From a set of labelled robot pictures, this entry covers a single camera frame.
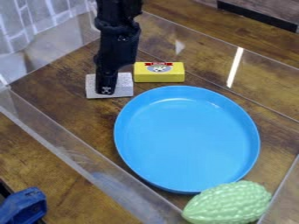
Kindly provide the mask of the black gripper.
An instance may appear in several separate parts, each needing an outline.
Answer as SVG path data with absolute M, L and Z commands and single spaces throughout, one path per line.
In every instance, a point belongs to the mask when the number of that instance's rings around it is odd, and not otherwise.
M 141 33 L 135 18 L 143 13 L 143 0 L 96 0 L 95 26 L 100 30 L 100 47 L 95 56 L 96 93 L 112 95 L 117 69 L 136 62 Z

